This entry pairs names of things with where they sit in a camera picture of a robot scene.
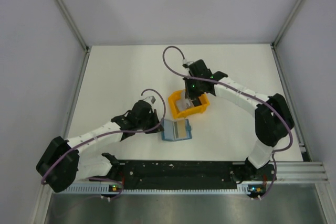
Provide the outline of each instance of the gray floor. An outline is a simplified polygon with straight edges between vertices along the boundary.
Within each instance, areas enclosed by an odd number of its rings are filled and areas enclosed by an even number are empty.
[[[45,224],[323,224],[326,223],[313,185],[276,185],[263,201],[244,195],[123,195],[108,203],[86,195],[53,195]]]

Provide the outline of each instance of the yellow bin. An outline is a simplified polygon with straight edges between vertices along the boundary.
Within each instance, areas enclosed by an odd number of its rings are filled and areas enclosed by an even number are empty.
[[[186,118],[189,115],[193,115],[193,114],[196,114],[196,113],[203,113],[206,110],[206,107],[208,107],[210,105],[210,103],[208,101],[208,98],[206,97],[206,94],[202,94],[200,97],[198,97],[200,102],[201,102],[200,106],[196,106],[196,107],[189,108],[189,109],[186,109],[186,110],[183,110],[183,111],[179,111],[177,106],[176,106],[176,102],[181,99],[182,91],[184,91],[184,89],[175,91],[168,98],[168,103],[169,103],[170,108],[172,110],[174,119]]]

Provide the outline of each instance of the white wall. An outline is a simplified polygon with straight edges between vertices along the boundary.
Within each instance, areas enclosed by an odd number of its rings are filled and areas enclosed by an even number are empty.
[[[336,0],[307,0],[279,46],[279,56],[313,157],[336,192]]]
[[[53,0],[0,0],[0,219],[28,223],[35,166],[61,133],[83,58]]]
[[[274,41],[296,0],[64,0],[89,45]]]

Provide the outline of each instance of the cable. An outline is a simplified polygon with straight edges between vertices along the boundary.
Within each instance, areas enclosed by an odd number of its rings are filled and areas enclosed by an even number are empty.
[[[124,187],[121,183],[119,183],[118,181],[112,180],[112,179],[108,179],[108,178],[95,178],[95,177],[91,177],[89,178],[91,180],[97,180],[97,181],[107,181],[107,182],[113,182],[114,184],[118,184],[121,186],[121,190],[119,191],[119,193],[117,195],[115,195],[114,197],[111,197],[110,199],[115,200],[116,198],[120,197],[121,193],[124,190]],[[101,198],[101,195],[91,195],[89,197],[86,197],[82,200],[79,200],[78,202],[76,202],[75,204],[73,204],[71,207],[69,207],[66,211],[64,211],[61,214],[57,214],[56,213],[56,209],[55,209],[55,205],[53,205],[53,214],[55,216],[55,218],[59,219],[64,217],[68,212],[72,211],[74,208],[76,208],[77,206],[79,206],[80,204],[82,204],[84,201],[87,201],[89,199],[93,199],[93,198]]]
[[[181,77],[183,77],[183,78],[189,78],[189,79],[193,79],[193,80],[197,80],[197,81],[207,81],[207,82],[211,82],[211,83],[214,83],[214,84],[222,85],[222,86],[224,86],[224,87],[226,87],[226,88],[228,88],[228,89],[231,89],[231,90],[233,90],[233,91],[235,91],[235,92],[240,92],[242,95],[244,95],[244,96],[246,96],[246,97],[249,97],[249,98],[251,98],[251,99],[253,99],[253,100],[255,100],[255,101],[259,102],[259,103],[262,103],[262,104],[265,105],[267,108],[269,108],[269,109],[274,113],[274,115],[276,115],[276,117],[281,121],[281,123],[284,125],[284,127],[286,128],[286,130],[287,130],[287,132],[288,132],[288,135],[289,135],[289,144],[288,144],[286,147],[282,148],[282,149],[273,150],[273,152],[272,152],[272,156],[271,156],[271,157],[272,157],[273,162],[274,162],[274,168],[275,168],[275,170],[274,170],[274,174],[273,174],[272,181],[271,181],[271,183],[270,183],[268,189],[266,190],[266,192],[264,193],[264,195],[261,196],[261,198],[260,198],[260,199],[263,199],[263,198],[268,194],[268,192],[270,191],[270,189],[272,188],[272,186],[273,186],[273,184],[274,184],[274,181],[275,181],[275,178],[276,178],[277,165],[276,165],[276,160],[275,160],[275,158],[274,158],[274,153],[276,153],[276,152],[283,152],[283,151],[286,151],[286,150],[288,150],[289,148],[291,148],[291,146],[293,145],[293,135],[292,135],[292,132],[290,131],[290,128],[289,128],[288,124],[287,124],[286,121],[282,118],[282,116],[281,116],[281,115],[280,115],[280,114],[279,114],[279,113],[278,113],[278,112],[277,112],[271,105],[269,105],[267,102],[265,102],[265,101],[263,101],[263,100],[261,100],[261,99],[259,99],[259,98],[257,98],[257,97],[254,97],[253,95],[250,95],[250,94],[245,93],[245,92],[241,92],[241,91],[239,91],[238,89],[236,89],[236,88],[234,88],[234,87],[232,87],[232,86],[230,86],[230,85],[228,85],[228,84],[222,83],[222,82],[220,82],[220,81],[215,81],[215,80],[205,79],[205,78],[199,78],[199,77],[194,77],[194,76],[186,76],[186,75],[184,75],[184,74],[181,74],[181,73],[176,72],[175,70],[173,70],[171,67],[168,66],[168,64],[167,64],[167,62],[166,62],[166,60],[165,60],[165,53],[166,53],[166,51],[167,51],[168,49],[170,49],[170,48],[175,48],[175,49],[177,49],[177,50],[181,53],[182,58],[185,59],[184,54],[182,53],[182,51],[181,51],[180,48],[178,48],[178,47],[176,47],[176,46],[168,46],[168,47],[166,47],[166,48],[163,50],[163,52],[162,52],[162,59],[163,59],[163,63],[164,63],[164,65],[169,69],[170,72],[172,72],[172,73],[174,73],[174,74],[176,74],[176,75],[178,75],[178,76],[181,76]]]
[[[146,133],[146,132],[151,132],[153,130],[155,130],[157,127],[159,127],[160,125],[162,125],[163,123],[163,120],[166,116],[166,104],[162,98],[162,96],[160,95],[160,93],[158,93],[156,90],[154,89],[145,89],[144,91],[142,91],[141,95],[144,94],[144,92],[146,91],[153,91],[155,92],[161,99],[162,103],[163,103],[163,116],[161,118],[161,121],[154,127],[148,129],[148,130],[144,130],[144,131],[122,131],[122,130],[119,130],[119,131],[111,131],[111,132],[106,132],[106,133],[103,133],[103,134],[100,134],[98,135],[96,138],[100,138],[100,137],[103,137],[103,136],[107,136],[107,135],[111,135],[111,134],[115,134],[115,133]],[[50,172],[66,157],[66,155],[68,155],[68,153],[76,150],[77,148],[85,145],[85,144],[88,144],[90,142],[92,142],[95,138],[90,138],[89,140],[86,140],[76,146],[74,146],[73,148],[69,149],[68,151],[66,151],[62,156],[60,156],[51,166],[50,168],[48,169],[48,171],[46,171],[46,173],[43,175],[42,179],[41,179],[41,184],[42,185],[45,185],[47,184],[46,182],[46,178],[48,177],[48,175],[50,174]]]

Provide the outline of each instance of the white tabletop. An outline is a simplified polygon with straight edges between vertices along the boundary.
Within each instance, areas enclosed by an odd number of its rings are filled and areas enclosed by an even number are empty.
[[[132,109],[140,93],[153,88],[167,98],[184,88],[181,77],[166,69],[162,51],[166,46],[94,46],[80,89],[69,137],[100,127],[116,115]],[[203,59],[212,72],[222,71],[236,82],[259,93],[284,94],[269,45],[181,45],[187,60]],[[174,49],[166,56],[168,64],[185,73],[182,58]],[[136,134],[111,144],[104,152],[118,159],[165,159],[193,161],[244,161],[257,140],[254,118],[232,103],[207,95],[210,106],[203,114],[189,118],[191,140],[166,142],[161,134]],[[163,106],[156,96],[158,116]],[[166,118],[172,119],[167,103]],[[277,153],[278,161],[302,161],[293,130],[291,149]],[[279,141],[285,147],[288,137]]]

